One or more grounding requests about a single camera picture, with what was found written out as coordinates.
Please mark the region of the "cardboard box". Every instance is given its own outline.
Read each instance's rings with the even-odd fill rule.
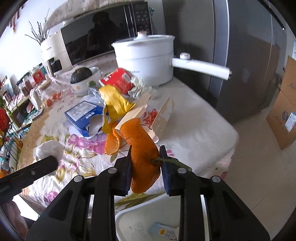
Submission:
[[[103,107],[82,101],[65,112],[67,119],[84,137],[96,135],[103,126]]]
[[[142,120],[142,127],[154,141],[157,143],[162,137],[166,124],[175,107],[171,98],[171,92],[164,91],[159,96],[150,99],[150,95],[144,94],[135,104],[135,106],[122,118],[115,127],[120,133],[120,127],[123,123],[132,118],[139,117]]]
[[[296,139],[296,61],[288,57],[280,93],[266,120],[281,150]]]

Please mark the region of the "pot lid knob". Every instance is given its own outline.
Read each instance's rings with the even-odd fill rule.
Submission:
[[[148,38],[147,31],[140,31],[138,32],[138,36],[134,38],[134,40],[147,39],[147,38]]]
[[[191,56],[189,53],[181,53],[180,54],[180,59],[190,59]]]

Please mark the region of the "blue cardboard box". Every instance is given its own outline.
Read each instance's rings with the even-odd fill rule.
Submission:
[[[65,112],[67,119],[84,136],[96,135],[103,125],[103,107],[82,101]]]

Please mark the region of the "cherry tomato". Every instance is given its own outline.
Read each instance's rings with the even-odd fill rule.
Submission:
[[[48,99],[48,100],[46,101],[46,105],[47,105],[48,107],[52,106],[52,100],[51,100],[51,99]]]
[[[53,100],[56,100],[57,99],[57,93],[55,93],[55,94],[52,95],[52,99]]]
[[[60,100],[62,98],[62,93],[61,92],[57,92],[57,99]]]

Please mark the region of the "microwave oven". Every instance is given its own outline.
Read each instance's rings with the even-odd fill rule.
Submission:
[[[114,51],[113,42],[136,37],[140,31],[153,34],[149,6],[144,1],[91,12],[61,28],[72,65]]]

